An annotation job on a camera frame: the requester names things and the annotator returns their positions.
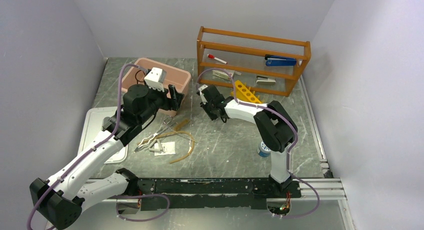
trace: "cable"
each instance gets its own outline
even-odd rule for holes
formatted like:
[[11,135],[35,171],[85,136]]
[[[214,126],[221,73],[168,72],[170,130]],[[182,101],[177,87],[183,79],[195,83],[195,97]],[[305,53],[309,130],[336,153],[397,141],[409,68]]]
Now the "cable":
[[290,204],[292,203],[292,197],[290,191],[286,193],[285,205],[288,209],[290,209]]
[[316,205],[315,205],[315,207],[312,209],[312,210],[310,210],[310,211],[308,211],[308,212],[306,212],[306,213],[304,213],[304,214],[300,214],[300,215],[295,215],[295,216],[284,216],[283,218],[286,218],[286,219],[295,219],[295,218],[301,218],[301,217],[304,217],[304,216],[306,216],[306,215],[309,215],[309,214],[311,214],[311,213],[313,213],[313,212],[315,212],[317,209],[318,209],[318,207],[320,206],[320,196],[319,196],[319,194],[318,194],[318,192],[317,192],[317,190],[314,188],[314,187],[312,187],[312,185],[310,185],[309,183],[307,183],[307,182],[305,182],[305,181],[303,181],[302,179],[300,179],[300,178],[298,178],[298,177],[296,177],[293,173],[291,173],[290,172],[290,152],[291,152],[291,150],[295,147],[295,145],[298,143],[298,139],[299,139],[299,137],[298,137],[298,133],[296,132],[296,129],[293,127],[293,125],[290,123],[290,121],[289,120],[287,120],[283,115],[281,115],[280,113],[278,113],[278,112],[276,112],[275,110],[273,110],[273,109],[270,109],[270,108],[268,108],[268,107],[265,107],[265,106],[261,106],[261,105],[256,105],[256,104],[251,104],[251,103],[247,103],[247,102],[243,102],[243,101],[240,101],[239,102],[239,100],[237,99],[237,97],[236,97],[236,83],[234,82],[234,79],[233,79],[233,77],[230,75],[230,73],[228,72],[228,71],[226,71],[225,69],[220,69],[220,68],[210,68],[210,69],[206,69],[206,70],[204,70],[202,73],[200,73],[200,75],[197,77],[197,81],[196,81],[196,83],[197,83],[197,85],[196,85],[196,89],[198,89],[199,88],[199,81],[200,81],[200,79],[201,79],[201,76],[204,74],[204,73],[206,73],[206,72],[209,72],[209,71],[212,71],[212,70],[220,70],[220,71],[223,71],[225,74],[227,74],[228,75],[228,77],[230,78],[230,80],[231,80],[231,83],[232,83],[232,88],[233,88],[233,92],[234,92],[234,101],[237,103],[237,104],[241,104],[241,105],[244,105],[244,106],[249,106],[249,107],[254,107],[254,108],[259,108],[259,109],[263,109],[263,110],[266,110],[266,111],[269,111],[269,112],[271,112],[271,113],[273,113],[273,114],[275,114],[275,115],[277,115],[280,119],[282,119],[289,127],[290,127],[290,129],[293,131],[293,134],[294,134],[294,141],[293,141],[293,143],[289,146],[289,148],[287,149],[287,158],[286,158],[286,168],[287,168],[287,172],[291,175],[291,177],[292,178],[294,178],[294,179],[296,179],[296,180],[298,180],[299,182],[301,182],[301,183],[303,183],[303,184],[306,184],[308,187],[310,187],[310,189],[312,189],[312,191],[315,193],[315,195],[316,195]]
[[146,72],[144,72],[142,69],[140,69],[139,71],[137,71],[136,73],[135,73],[135,80],[137,81],[137,84],[140,84],[140,83],[142,83],[143,81],[141,81],[141,80],[139,80],[139,79],[137,79],[137,74],[138,73],[140,73],[140,72],[143,72],[144,73],[144,77],[146,76]]
[[50,191],[52,189],[54,189],[61,181],[63,181],[63,179],[66,178],[66,176],[83,160],[85,159],[90,153],[92,153],[95,149],[97,149],[99,146],[103,145],[104,143],[106,143],[111,137],[113,137],[115,135],[115,133],[118,130],[119,127],[119,123],[121,120],[121,96],[122,96],[122,91],[121,91],[121,87],[122,87],[122,76],[124,74],[124,70],[127,67],[135,67],[135,68],[141,68],[138,65],[135,64],[125,64],[124,66],[122,66],[120,73],[119,73],[119,77],[118,77],[118,100],[117,100],[117,109],[118,111],[116,112],[116,125],[115,128],[113,129],[113,131],[111,132],[111,134],[106,137],[104,140],[100,141],[99,143],[97,143],[96,145],[94,145],[94,147],[92,147],[91,149],[87,150],[85,153],[83,153],[77,160],[75,160],[75,162],[41,195],[41,197],[39,198],[39,200],[34,204],[33,209],[31,210],[29,217],[26,221],[26,229],[27,230],[33,230],[31,228],[31,221],[33,220],[34,214],[36,213],[37,209],[40,207],[41,202],[46,198],[46,196],[50,193]]
[[173,163],[179,162],[179,161],[181,161],[181,160],[183,160],[183,159],[187,158],[188,156],[190,156],[190,154],[192,154],[193,149],[195,149],[195,142],[194,142],[193,135],[191,135],[191,133],[186,132],[186,131],[176,131],[176,132],[170,132],[170,133],[169,133],[169,135],[174,135],[174,134],[187,134],[187,135],[191,138],[191,144],[190,144],[190,150],[188,151],[188,153],[186,153],[186,155],[184,155],[184,156],[182,156],[182,157],[180,157],[180,158],[177,158],[177,159],[174,159],[174,160],[170,161],[170,164],[173,164]]
[[166,209],[161,214],[159,214],[159,215],[157,215],[153,218],[149,218],[149,219],[128,219],[128,218],[124,218],[119,214],[118,204],[116,204],[116,216],[118,218],[125,220],[125,221],[129,221],[129,222],[147,222],[147,221],[158,219],[168,212],[168,210],[170,209],[171,202],[170,202],[170,199],[166,195],[163,195],[163,194],[147,194],[147,195],[140,195],[140,196],[114,196],[114,197],[111,197],[111,199],[142,199],[142,198],[150,198],[150,197],[161,197],[161,198],[166,199],[167,206],[166,206]]

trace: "scissors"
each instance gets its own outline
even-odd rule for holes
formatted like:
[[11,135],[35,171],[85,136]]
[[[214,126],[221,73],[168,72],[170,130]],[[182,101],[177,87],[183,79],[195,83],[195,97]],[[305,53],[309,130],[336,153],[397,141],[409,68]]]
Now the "scissors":
[[148,137],[145,137],[145,138],[143,138],[142,139],[142,141],[141,141],[141,143],[138,145],[138,147],[137,147],[137,149],[135,150],[135,152],[137,152],[138,150],[140,150],[142,147],[144,147],[144,146],[146,146],[146,145],[151,145],[151,143],[150,143],[150,141],[152,140],[152,139],[154,139],[157,135],[159,135],[159,134],[161,134],[161,133],[163,133],[166,129],[169,129],[172,125],[174,125],[175,123],[171,123],[172,122],[172,120],[173,120],[173,118],[171,117],[171,116],[169,116],[169,117],[167,117],[163,122],[162,122],[162,124],[160,125],[160,127],[159,127],[159,129],[154,133],[154,134],[151,134],[151,135],[149,135]]

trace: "white paper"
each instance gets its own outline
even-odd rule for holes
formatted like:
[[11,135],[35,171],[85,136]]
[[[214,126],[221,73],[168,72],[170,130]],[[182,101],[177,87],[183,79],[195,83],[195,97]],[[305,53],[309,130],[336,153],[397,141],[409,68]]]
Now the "white paper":
[[[175,154],[175,142],[167,142],[167,143],[161,143],[163,152],[155,152],[155,156],[160,155],[168,155],[168,154]],[[159,149],[159,144],[155,143],[153,146],[155,149]]]

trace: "orange wooden rack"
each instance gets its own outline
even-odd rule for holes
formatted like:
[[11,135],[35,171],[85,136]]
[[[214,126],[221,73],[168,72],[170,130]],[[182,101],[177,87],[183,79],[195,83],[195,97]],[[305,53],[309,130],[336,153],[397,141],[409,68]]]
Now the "orange wooden rack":
[[[246,47],[246,46],[239,46],[235,44],[205,41],[205,40],[202,40],[204,33],[212,33],[212,34],[240,37],[240,38],[247,38],[247,39],[262,40],[262,41],[281,43],[286,45],[302,46],[303,54],[300,55],[300,54],[279,52],[275,50],[266,50],[266,49],[252,48],[252,47]],[[231,69],[231,70],[235,70],[239,72],[254,73],[261,76],[265,75],[270,77],[283,78],[285,80],[285,88],[286,88],[285,91],[272,90],[272,89],[259,88],[259,87],[252,87],[251,90],[256,92],[268,93],[268,94],[289,96],[291,91],[295,87],[297,81],[301,77],[306,65],[311,59],[310,46],[311,44],[309,41],[303,42],[303,41],[297,41],[297,40],[291,40],[291,39],[274,38],[274,37],[261,36],[261,35],[255,35],[255,34],[246,34],[246,33],[232,32],[232,31],[226,31],[226,30],[204,28],[202,26],[200,27],[200,31],[197,36],[197,74],[202,73],[205,67],[209,67],[209,68],[225,68],[225,69]],[[263,57],[265,57],[266,54],[285,56],[285,57],[295,58],[297,60],[297,64],[293,66],[292,74],[286,74],[286,73],[278,73],[278,72],[266,71],[261,69],[246,68],[242,66],[231,65],[230,63],[221,64],[221,63],[205,62],[203,61],[205,49],[213,49],[213,50],[256,55],[256,56],[263,56]],[[208,80],[204,78],[200,80],[200,83],[213,84],[213,85],[223,86],[223,87],[232,87],[231,83]]]

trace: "pink plastic bin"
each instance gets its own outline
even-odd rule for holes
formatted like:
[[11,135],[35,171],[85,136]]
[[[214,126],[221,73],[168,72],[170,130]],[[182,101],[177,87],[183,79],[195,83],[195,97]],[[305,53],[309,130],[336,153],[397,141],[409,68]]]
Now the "pink plastic bin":
[[[187,93],[189,92],[189,81],[192,78],[192,75],[182,69],[178,69],[172,66],[169,66],[167,64],[162,64],[160,62],[147,59],[147,58],[140,58],[135,62],[136,65],[139,65],[145,69],[152,69],[153,67],[161,68],[166,71],[165,81],[163,82],[163,86],[165,88],[168,88],[169,84],[173,84],[177,90],[178,93],[183,93],[184,98],[187,96]],[[122,92],[126,93],[128,91],[128,88],[134,84],[137,84],[136,81],[136,73],[139,69],[131,67],[129,69],[128,73],[123,77],[122,79]],[[143,81],[144,75],[143,73],[138,73],[137,78],[140,81]],[[175,116],[177,114],[176,111],[165,111],[165,110],[159,110],[159,112],[164,113],[169,116]]]

